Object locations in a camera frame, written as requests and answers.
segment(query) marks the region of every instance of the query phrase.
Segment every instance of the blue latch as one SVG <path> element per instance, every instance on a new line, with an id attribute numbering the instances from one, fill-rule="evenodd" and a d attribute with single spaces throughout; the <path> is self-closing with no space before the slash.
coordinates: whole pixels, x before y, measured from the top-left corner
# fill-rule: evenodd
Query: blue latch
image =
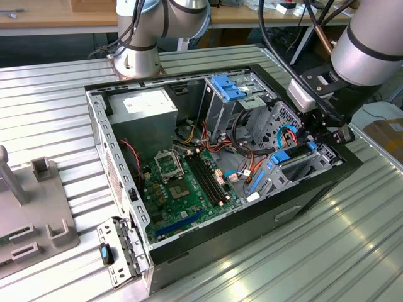
<path id="1" fill-rule="evenodd" d="M 308 148 L 311 149 L 311 151 L 314 151 L 317 149 L 317 145 L 314 142 L 308 142 L 307 146 L 308 146 Z"/>
<path id="2" fill-rule="evenodd" d="M 259 182 L 262 180 L 264 175 L 265 175 L 264 171 L 261 171 L 258 178 L 255 180 L 254 184 L 249 189 L 248 191 L 249 194 L 252 194 L 252 192 L 256 189 L 256 187 L 258 186 Z"/>
<path id="3" fill-rule="evenodd" d="M 290 157 L 288 156 L 287 153 L 285 153 L 285 151 L 279 151 L 277 153 L 274 153 L 270 158 L 276 165 L 278 165 L 280 162 L 284 162 L 290 159 Z"/>
<path id="4" fill-rule="evenodd" d="M 106 253 L 106 247 L 102 247 L 101 249 L 102 257 L 105 258 L 108 254 Z"/>
<path id="5" fill-rule="evenodd" d="M 230 80 L 226 75 L 215 75 L 212 77 L 212 81 L 215 87 L 224 94 L 227 101 L 242 99 L 246 96 L 246 93 L 240 91 L 235 82 Z"/>

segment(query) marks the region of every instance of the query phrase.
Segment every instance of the slotted metal surface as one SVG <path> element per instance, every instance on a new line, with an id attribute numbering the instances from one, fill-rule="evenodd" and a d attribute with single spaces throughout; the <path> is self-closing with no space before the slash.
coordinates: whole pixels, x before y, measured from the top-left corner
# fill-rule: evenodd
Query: slotted metal surface
<path id="1" fill-rule="evenodd" d="M 259 63 L 283 86 L 290 82 L 255 46 L 164 53 L 161 61 L 167 73 Z M 95 229 L 118 211 L 82 87 L 116 80 L 109 62 L 0 69 L 0 80 L 0 144 L 11 150 L 12 168 L 44 155 L 58 163 L 81 239 L 76 248 L 0 280 L 0 297 L 142 301 L 142 281 L 112 290 Z M 401 301 L 403 176 L 365 140 L 348 147 L 364 166 L 314 209 L 149 301 Z"/>

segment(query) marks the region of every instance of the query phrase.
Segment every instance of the motherboard chip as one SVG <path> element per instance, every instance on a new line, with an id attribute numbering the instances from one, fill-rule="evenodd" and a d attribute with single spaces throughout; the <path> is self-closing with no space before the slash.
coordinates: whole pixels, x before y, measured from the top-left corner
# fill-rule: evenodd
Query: motherboard chip
<path id="1" fill-rule="evenodd" d="M 178 199 L 190 194 L 189 188 L 183 179 L 176 179 L 168 182 L 168 189 L 174 199 Z"/>
<path id="2" fill-rule="evenodd" d="M 158 215 L 156 215 L 156 216 L 152 216 L 152 217 L 151 217 L 151 221 L 152 221 L 153 223 L 159 223 L 159 222 L 162 221 L 162 220 L 164 220 L 164 218 L 162 217 L 161 214 L 158 214 Z"/>

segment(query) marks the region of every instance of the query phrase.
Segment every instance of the red wire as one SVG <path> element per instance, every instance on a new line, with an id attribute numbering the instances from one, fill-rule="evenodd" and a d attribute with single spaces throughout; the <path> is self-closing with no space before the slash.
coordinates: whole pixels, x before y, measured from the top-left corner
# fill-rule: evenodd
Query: red wire
<path id="1" fill-rule="evenodd" d="M 131 144 L 129 144 L 128 142 L 126 142 L 125 140 L 120 140 L 122 143 L 124 143 L 126 146 L 129 147 L 129 149 L 133 152 L 134 156 L 136 157 L 136 161 L 137 161 L 137 168 L 139 171 L 139 189 L 140 189 L 140 184 L 141 184 L 141 177 L 140 177 L 140 160 L 139 160 L 139 156 L 137 155 L 136 151 L 134 150 L 134 148 L 131 146 Z"/>
<path id="2" fill-rule="evenodd" d="M 287 130 L 287 133 L 291 134 L 292 136 L 292 140 L 297 143 L 297 137 L 295 136 L 294 132 L 292 132 L 291 130 Z"/>

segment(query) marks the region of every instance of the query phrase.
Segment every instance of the cardboard box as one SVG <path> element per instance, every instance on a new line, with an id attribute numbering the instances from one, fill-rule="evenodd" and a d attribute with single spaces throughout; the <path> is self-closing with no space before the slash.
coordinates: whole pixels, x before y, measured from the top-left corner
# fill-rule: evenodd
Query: cardboard box
<path id="1" fill-rule="evenodd" d="M 364 132 L 403 164 L 403 118 L 374 121 Z"/>

